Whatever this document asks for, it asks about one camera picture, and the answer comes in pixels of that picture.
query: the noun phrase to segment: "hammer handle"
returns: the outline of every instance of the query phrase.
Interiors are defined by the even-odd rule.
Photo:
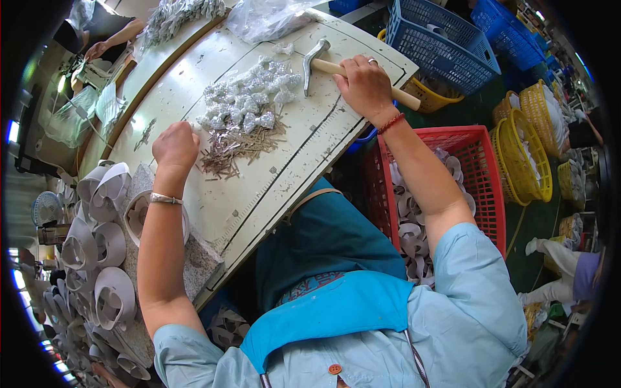
[[[310,62],[310,67],[315,70],[324,71],[329,74],[340,74],[343,77],[347,78],[347,73],[345,72],[345,68],[337,65],[336,63],[324,61],[321,59],[313,59]],[[411,94],[407,94],[401,89],[397,89],[392,86],[392,98],[399,101],[401,104],[407,106],[413,111],[417,111],[420,108],[420,100],[414,97]]]

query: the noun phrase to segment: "white pants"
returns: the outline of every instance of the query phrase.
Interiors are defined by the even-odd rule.
[[[574,302],[574,275],[581,252],[573,252],[563,245],[539,238],[537,251],[550,256],[561,270],[561,278],[524,295],[524,306],[537,302]]]

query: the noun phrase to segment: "red beaded bracelet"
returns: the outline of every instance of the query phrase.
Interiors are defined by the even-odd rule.
[[[386,132],[390,127],[392,127],[399,120],[403,119],[405,116],[406,116],[405,113],[400,113],[396,115],[392,120],[390,120],[388,123],[386,123],[386,125],[384,125],[378,130],[378,135],[381,135],[382,133]]]

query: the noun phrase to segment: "red plastic basket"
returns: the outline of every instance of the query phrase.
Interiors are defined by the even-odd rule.
[[[492,143],[483,125],[414,130],[425,144],[456,156],[464,174],[463,185],[476,202],[474,220],[505,257],[505,212],[502,186]],[[389,164],[394,160],[382,136],[363,161],[369,219],[399,250],[399,222],[392,193]]]

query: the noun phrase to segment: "wrist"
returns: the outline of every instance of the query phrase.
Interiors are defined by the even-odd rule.
[[[159,166],[155,173],[153,192],[167,197],[183,199],[188,172],[179,166]]]
[[[367,117],[371,124],[373,124],[378,130],[384,125],[388,124],[388,122],[399,114],[399,109],[395,106],[391,105],[390,107],[383,109],[380,113],[376,114],[373,117]]]

